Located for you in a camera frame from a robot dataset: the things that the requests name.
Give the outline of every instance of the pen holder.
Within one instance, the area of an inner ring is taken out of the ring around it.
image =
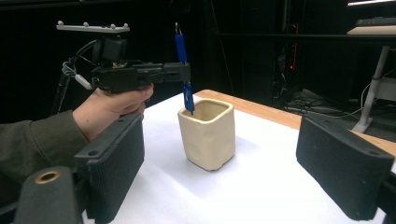
[[[177,113],[184,151],[197,166],[218,170],[235,153],[233,105],[212,99],[194,105],[193,115],[185,108]]]

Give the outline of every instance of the desk leg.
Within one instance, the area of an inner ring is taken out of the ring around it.
[[[385,61],[387,60],[388,53],[389,53],[389,46],[384,46],[382,48],[381,56],[379,57],[379,61],[375,69],[375,74],[370,84],[370,89],[367,92],[366,101],[364,102],[363,110],[361,111],[361,119],[352,129],[352,131],[354,132],[364,133],[366,129],[370,126],[371,122],[373,121],[372,118],[369,118],[370,111],[375,99],[376,92],[378,90],[378,85],[381,82],[382,71],[384,70],[384,64]]]

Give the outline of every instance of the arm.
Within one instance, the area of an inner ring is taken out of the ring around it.
[[[74,166],[74,155],[122,115],[142,113],[153,86],[110,94],[99,89],[75,111],[0,125],[0,171],[22,182],[43,168]]]

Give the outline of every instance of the wooden table edge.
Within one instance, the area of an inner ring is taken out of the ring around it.
[[[242,112],[249,113],[250,115],[262,119],[271,120],[273,122],[291,127],[292,129],[300,130],[301,116],[299,115],[295,115],[286,111],[272,108],[267,105],[260,105],[218,91],[202,90],[196,92],[194,95],[199,96],[201,98],[221,100],[233,104],[235,109],[240,110]],[[355,134],[365,139],[366,141],[370,142],[371,144],[382,148],[383,150],[387,151],[389,154],[396,157],[396,143],[364,133],[355,133]]]

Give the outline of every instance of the blue marker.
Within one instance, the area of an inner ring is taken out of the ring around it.
[[[187,54],[186,54],[186,49],[184,48],[184,37],[183,37],[183,34],[181,33],[180,27],[178,26],[177,23],[176,23],[175,41],[176,41],[176,46],[177,46],[178,60],[181,63],[186,64],[187,63]],[[193,115],[195,106],[194,106],[194,101],[192,99],[192,87],[191,87],[190,82],[188,82],[188,81],[184,81],[184,83],[183,83],[183,95],[184,95],[184,106]]]

